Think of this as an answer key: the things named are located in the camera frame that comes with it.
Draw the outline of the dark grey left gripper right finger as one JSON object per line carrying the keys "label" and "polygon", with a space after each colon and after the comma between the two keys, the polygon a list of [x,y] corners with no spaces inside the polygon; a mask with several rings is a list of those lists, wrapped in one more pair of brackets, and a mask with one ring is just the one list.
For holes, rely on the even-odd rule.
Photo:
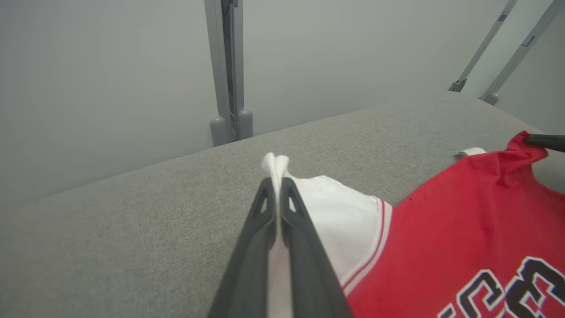
{"label": "dark grey left gripper right finger", "polygon": [[298,187],[291,178],[283,178],[281,182],[280,207],[282,237],[289,250],[293,317],[353,317]]}

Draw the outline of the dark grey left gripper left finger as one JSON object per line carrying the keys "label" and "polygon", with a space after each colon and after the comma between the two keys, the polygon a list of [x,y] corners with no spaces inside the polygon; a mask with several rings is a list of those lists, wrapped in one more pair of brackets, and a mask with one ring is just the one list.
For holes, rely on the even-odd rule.
{"label": "dark grey left gripper left finger", "polygon": [[268,259],[276,239],[276,200],[261,181],[208,312],[209,318],[266,318]]}

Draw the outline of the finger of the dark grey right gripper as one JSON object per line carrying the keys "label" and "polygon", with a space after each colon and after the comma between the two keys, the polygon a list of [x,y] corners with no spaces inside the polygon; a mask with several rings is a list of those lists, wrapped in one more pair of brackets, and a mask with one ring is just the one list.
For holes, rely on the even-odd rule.
{"label": "finger of the dark grey right gripper", "polygon": [[528,145],[565,153],[565,135],[530,134],[524,138]]}

